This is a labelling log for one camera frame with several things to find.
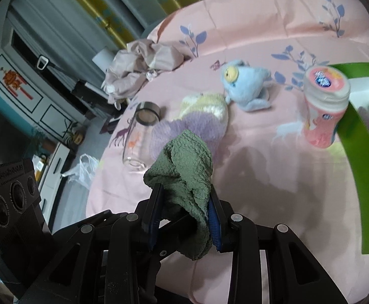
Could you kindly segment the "green knitted cloth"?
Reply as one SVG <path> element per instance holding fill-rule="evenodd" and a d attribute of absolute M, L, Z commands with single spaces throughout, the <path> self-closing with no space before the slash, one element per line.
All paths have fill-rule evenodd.
<path fill-rule="evenodd" d="M 183 209 L 196 221 L 193 238 L 179 249 L 192 260 L 203 258 L 212 246 L 208 226 L 212 172 L 212 154 L 208 146 L 199 136 L 184 130 L 162 148 L 143 176 L 149 188 L 160 183 L 167 191 L 165 219 L 171 220 L 174 213 Z"/>

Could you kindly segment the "green cardboard box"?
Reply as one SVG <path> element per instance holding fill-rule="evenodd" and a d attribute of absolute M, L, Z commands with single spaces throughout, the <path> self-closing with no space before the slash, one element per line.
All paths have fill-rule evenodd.
<path fill-rule="evenodd" d="M 369 112 L 369 63 L 333 67 L 351 82 L 349 105 L 338 124 L 338 136 L 348 157 L 360 202 L 362 254 L 369 255 L 369 131 L 358 113 L 360 107 Z"/>

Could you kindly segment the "white paper roll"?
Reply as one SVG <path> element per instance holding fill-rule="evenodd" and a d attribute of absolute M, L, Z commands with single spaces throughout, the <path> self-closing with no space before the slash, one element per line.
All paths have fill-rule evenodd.
<path fill-rule="evenodd" d="M 108 47 L 104 47 L 92 58 L 92 61 L 100 70 L 102 70 L 103 73 L 106 73 L 109 65 L 112 64 L 115 55 L 116 54 Z"/>

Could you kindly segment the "pink floral tablecloth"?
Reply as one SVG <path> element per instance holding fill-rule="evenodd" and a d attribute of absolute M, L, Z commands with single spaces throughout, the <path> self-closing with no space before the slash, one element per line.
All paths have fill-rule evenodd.
<path fill-rule="evenodd" d="M 189 53 L 186 30 L 202 37 L 198 56 L 137 93 L 105 148 L 86 214 L 131 212 L 150 189 L 123 164 L 122 131 L 140 102 L 175 119 L 182 100 L 222 93 L 219 65 L 243 60 L 271 71 L 271 107 L 229 106 L 214 163 L 218 196 L 257 224 L 287 224 L 312 251 L 349 303 L 369 293 L 360 203 L 342 144 L 321 150 L 304 138 L 300 81 L 315 64 L 369 62 L 369 14 L 360 0 L 203 0 L 163 19 L 149 33 Z"/>

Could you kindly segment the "white cabinet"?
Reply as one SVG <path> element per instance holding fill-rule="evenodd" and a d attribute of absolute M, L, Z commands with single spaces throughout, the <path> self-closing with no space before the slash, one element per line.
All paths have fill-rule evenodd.
<path fill-rule="evenodd" d="M 44 168 L 39 190 L 41 208 L 48 225 L 54 223 L 60 201 L 62 172 L 66 171 L 72 151 L 66 143 L 72 124 L 83 124 L 85 117 L 56 93 L 11 45 L 13 30 L 4 32 L 0 47 L 0 96 L 33 127 L 45 134 L 44 142 L 55 143 Z"/>

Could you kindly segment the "crumpled beige cloth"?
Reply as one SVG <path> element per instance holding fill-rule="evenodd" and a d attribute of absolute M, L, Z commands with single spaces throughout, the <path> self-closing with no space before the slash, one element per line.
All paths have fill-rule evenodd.
<path fill-rule="evenodd" d="M 185 59 L 172 45 L 149 39 L 130 42 L 126 49 L 117 52 L 106 68 L 101 88 L 107 94 L 107 102 L 117 105 L 133 98 L 150 78 L 176 70 Z"/>

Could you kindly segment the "yellow white knitted hat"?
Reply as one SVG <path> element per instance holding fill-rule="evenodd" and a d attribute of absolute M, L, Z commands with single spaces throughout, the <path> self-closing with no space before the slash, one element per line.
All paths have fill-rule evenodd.
<path fill-rule="evenodd" d="M 228 127 L 228 105 L 222 93 L 198 93 L 186 96 L 181 102 L 178 119 L 191 112 L 212 114 L 224 129 Z"/>

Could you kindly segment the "teal curtain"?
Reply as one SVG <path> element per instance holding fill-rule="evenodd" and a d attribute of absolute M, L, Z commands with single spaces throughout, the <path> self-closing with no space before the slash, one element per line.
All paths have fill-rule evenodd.
<path fill-rule="evenodd" d="M 101 86 L 104 74 L 92 58 L 104 47 L 122 49 L 75 0 L 12 0 L 7 15 L 28 47 L 28 62 L 47 56 L 50 73 L 67 89 L 77 80 Z"/>

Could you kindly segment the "pink snack jar white lid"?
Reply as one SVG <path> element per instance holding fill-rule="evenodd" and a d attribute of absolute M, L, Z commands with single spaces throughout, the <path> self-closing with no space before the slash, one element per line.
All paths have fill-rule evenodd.
<path fill-rule="evenodd" d="M 311 145 L 332 145 L 338 123 L 347 110 L 350 91 L 347 77 L 334 67 L 312 66 L 306 70 L 303 93 L 307 114 L 303 132 Z"/>

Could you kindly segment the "clear glass bottle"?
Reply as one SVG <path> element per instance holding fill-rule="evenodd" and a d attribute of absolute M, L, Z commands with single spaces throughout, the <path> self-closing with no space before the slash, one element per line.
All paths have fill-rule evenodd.
<path fill-rule="evenodd" d="M 141 102 L 135 109 L 123 150 L 123 164 L 134 171 L 143 171 L 153 163 L 150 154 L 151 136 L 160 121 L 160 108 L 153 102 Z"/>

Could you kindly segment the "light blue plush toy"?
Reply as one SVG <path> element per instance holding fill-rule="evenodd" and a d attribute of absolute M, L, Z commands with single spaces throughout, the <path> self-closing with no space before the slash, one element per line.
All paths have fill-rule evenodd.
<path fill-rule="evenodd" d="M 271 107 L 269 91 L 265 85 L 271 78 L 271 71 L 251 67 L 242 60 L 235 60 L 221 66 L 221 82 L 225 101 L 234 102 L 245 112 L 266 110 Z"/>

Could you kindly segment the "white plastic bag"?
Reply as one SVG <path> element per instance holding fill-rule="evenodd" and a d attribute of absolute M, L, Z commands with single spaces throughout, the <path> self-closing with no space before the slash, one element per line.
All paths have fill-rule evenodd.
<path fill-rule="evenodd" d="M 74 181 L 87 190 L 90 190 L 99 166 L 99 160 L 87 154 L 79 157 L 78 164 L 68 171 L 62 173 L 62 178 L 67 178 L 68 182 Z"/>

